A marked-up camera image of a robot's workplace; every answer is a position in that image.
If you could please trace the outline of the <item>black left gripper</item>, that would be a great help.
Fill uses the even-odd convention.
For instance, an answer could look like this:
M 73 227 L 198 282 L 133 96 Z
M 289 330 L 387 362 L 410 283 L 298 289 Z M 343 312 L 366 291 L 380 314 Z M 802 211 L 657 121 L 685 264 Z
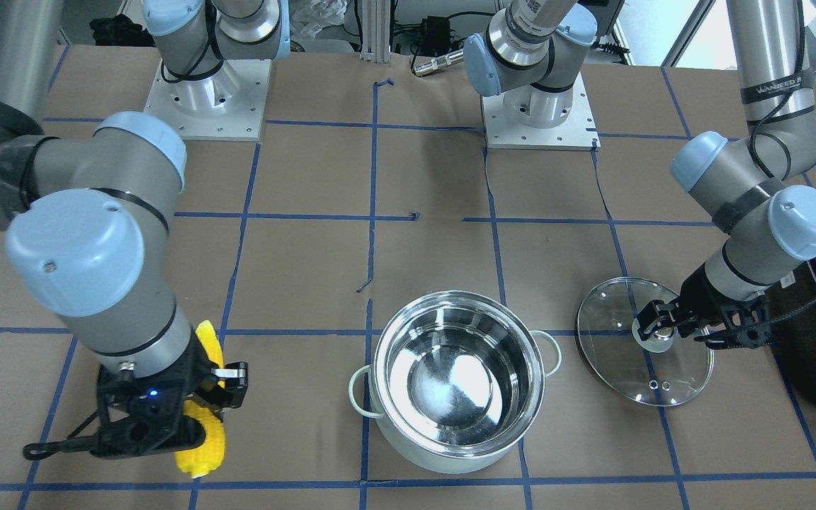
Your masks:
M 712 351 L 770 345 L 769 300 L 746 301 L 719 293 L 701 266 L 682 284 L 677 300 L 651 300 L 635 317 L 638 335 L 694 336 Z

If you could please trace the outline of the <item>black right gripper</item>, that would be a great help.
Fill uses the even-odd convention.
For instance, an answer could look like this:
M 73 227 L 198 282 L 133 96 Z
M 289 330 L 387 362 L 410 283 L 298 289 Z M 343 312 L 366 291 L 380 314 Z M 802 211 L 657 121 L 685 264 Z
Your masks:
M 96 380 L 94 436 L 27 443 L 23 458 L 88 453 L 97 458 L 136 458 L 168 452 L 223 455 L 220 411 L 239 409 L 249 387 L 249 363 L 223 363 L 217 340 L 192 340 L 181 357 L 155 375 L 136 377 L 100 368 Z

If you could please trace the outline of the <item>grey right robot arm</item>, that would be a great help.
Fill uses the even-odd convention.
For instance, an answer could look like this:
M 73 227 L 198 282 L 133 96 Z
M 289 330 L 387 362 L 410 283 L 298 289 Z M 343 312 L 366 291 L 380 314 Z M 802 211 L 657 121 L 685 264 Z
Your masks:
M 51 137 L 38 123 L 45 79 L 37 60 L 52 38 L 59 1 L 0 1 L 0 232 L 30 293 L 98 359 L 96 433 L 29 443 L 23 456 L 61 452 L 123 459 L 173 453 L 181 471 L 204 477 L 226 454 L 223 413 L 249 387 L 246 362 L 224 363 L 211 322 L 192 324 L 163 276 L 163 252 L 186 183 L 186 145 L 146 112 L 108 116 L 87 140 Z M 405 458 L 436 472 L 472 472 L 499 460 L 540 410 L 562 352 L 492 298 L 448 290 L 400 310 L 382 332 L 394 346 L 402 326 L 457 332 L 437 341 L 404 383 L 383 362 L 366 375 L 371 403 L 357 413 L 381 421 Z M 538 339 L 551 340 L 553 367 Z

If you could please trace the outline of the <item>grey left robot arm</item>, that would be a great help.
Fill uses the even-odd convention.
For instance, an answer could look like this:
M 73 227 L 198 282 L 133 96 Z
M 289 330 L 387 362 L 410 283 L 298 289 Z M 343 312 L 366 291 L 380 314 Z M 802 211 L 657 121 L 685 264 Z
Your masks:
M 816 74 L 805 58 L 800 1 L 729 1 L 739 97 L 749 130 L 730 141 L 704 132 L 674 157 L 670 172 L 727 241 L 671 301 L 635 317 L 643 346 L 703 327 L 710 349 L 768 344 L 765 290 L 816 257 L 816 191 L 785 181 L 816 167 Z M 467 77 L 483 97 L 527 88 L 569 101 L 596 20 L 574 1 L 512 1 L 463 45 Z

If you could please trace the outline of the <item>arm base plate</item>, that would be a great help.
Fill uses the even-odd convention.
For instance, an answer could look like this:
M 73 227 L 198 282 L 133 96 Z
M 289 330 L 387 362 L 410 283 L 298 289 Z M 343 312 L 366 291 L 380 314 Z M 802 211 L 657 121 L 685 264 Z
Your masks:
M 273 62 L 227 60 L 217 74 L 169 84 L 157 71 L 143 112 L 184 141 L 259 142 Z
M 582 74 L 571 89 L 547 93 L 531 85 L 482 98 L 490 149 L 591 151 L 601 142 Z

